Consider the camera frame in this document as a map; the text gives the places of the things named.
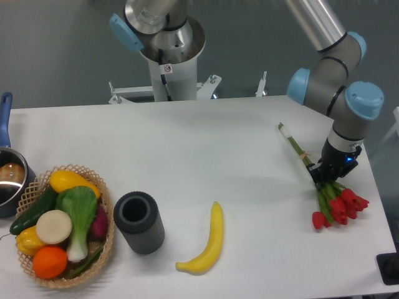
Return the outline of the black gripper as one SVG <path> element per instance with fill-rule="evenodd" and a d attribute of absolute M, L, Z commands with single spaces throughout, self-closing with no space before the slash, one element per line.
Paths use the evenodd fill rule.
<path fill-rule="evenodd" d="M 362 147 L 355 144 L 353 148 L 354 150 L 349 152 L 341 151 L 334 148 L 329 140 L 325 141 L 319 162 L 307 166 L 316 190 L 321 191 L 330 179 L 343 178 L 358 166 L 357 158 L 362 152 Z"/>

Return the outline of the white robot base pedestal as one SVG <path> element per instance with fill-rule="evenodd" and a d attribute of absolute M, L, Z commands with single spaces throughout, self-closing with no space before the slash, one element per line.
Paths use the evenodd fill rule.
<path fill-rule="evenodd" d="M 206 37 L 187 14 L 187 1 L 127 1 L 109 25 L 121 44 L 147 61 L 156 102 L 215 98 L 221 77 L 198 82 L 197 61 Z"/>

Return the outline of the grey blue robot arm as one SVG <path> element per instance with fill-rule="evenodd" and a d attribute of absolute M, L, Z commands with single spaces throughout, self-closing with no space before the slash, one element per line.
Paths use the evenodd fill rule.
<path fill-rule="evenodd" d="M 384 102 L 373 83 L 347 80 L 367 51 L 362 36 L 349 32 L 327 1 L 287 1 L 291 13 L 320 54 L 312 69 L 299 69 L 287 87 L 293 101 L 333 119 L 319 161 L 307 169 L 317 187 L 346 176 L 358 165 L 362 143 Z"/>

